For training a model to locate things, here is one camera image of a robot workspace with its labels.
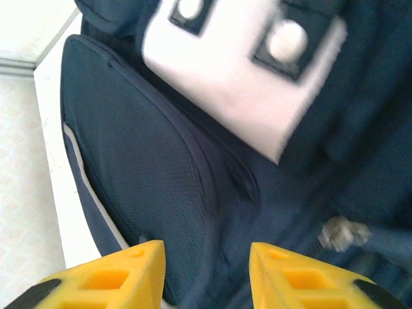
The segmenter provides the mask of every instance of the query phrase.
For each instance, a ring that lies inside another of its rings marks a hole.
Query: white floor
[[[0,308],[64,268],[34,80],[0,77]]]

